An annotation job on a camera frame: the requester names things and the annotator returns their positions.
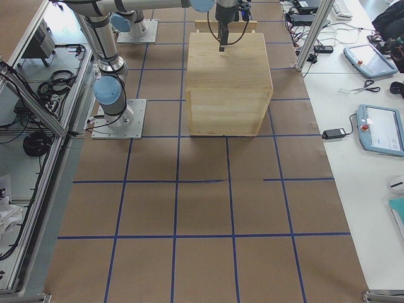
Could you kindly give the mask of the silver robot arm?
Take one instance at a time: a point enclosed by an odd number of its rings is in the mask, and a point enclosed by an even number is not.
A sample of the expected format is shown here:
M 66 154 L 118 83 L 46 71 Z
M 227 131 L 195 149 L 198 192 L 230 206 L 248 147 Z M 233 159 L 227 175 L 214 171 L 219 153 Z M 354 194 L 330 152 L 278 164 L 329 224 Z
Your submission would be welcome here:
M 228 45 L 229 23 L 233 22 L 235 13 L 241 6 L 240 1 L 65 1 L 65 3 L 77 15 L 84 17 L 89 27 L 85 37 L 97 52 L 100 59 L 98 66 L 104 73 L 114 73 L 124 67 L 124 60 L 119 56 L 110 27 L 111 13 L 189 7 L 204 13 L 216 6 L 219 51 L 223 52 Z
M 218 39 L 229 33 L 229 23 L 239 21 L 239 12 L 246 22 L 250 20 L 250 1 L 183 1 L 184 7 L 192 7 L 200 13 L 207 13 L 216 4 L 215 19 L 218 22 Z M 135 23 L 142 23 L 142 10 L 117 11 L 112 13 L 111 22 L 119 32 L 130 32 Z

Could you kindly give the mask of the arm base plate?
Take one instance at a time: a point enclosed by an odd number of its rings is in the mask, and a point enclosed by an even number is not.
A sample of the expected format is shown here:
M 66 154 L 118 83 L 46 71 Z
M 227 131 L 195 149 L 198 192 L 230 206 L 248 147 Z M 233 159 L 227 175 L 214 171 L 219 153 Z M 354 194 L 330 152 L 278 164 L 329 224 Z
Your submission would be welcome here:
M 157 37 L 158 20 L 144 19 L 133 23 L 129 32 L 120 32 L 117 38 L 118 44 L 147 44 L 155 43 Z
M 141 139 L 146 112 L 146 99 L 127 99 L 127 108 L 123 115 L 114 123 L 107 125 L 114 119 L 106 115 L 107 119 L 95 121 L 91 137 L 93 140 L 126 140 Z

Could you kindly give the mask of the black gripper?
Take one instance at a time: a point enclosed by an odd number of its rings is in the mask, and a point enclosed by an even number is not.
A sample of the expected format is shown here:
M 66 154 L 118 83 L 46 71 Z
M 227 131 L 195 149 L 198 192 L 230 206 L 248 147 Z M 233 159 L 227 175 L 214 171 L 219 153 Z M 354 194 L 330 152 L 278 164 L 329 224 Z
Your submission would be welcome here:
M 251 0 L 238 0 L 236 21 L 249 21 L 251 19 Z
M 228 24 L 234 20 L 237 11 L 237 0 L 216 0 L 215 18 L 218 24 L 219 51 L 223 52 L 228 44 Z

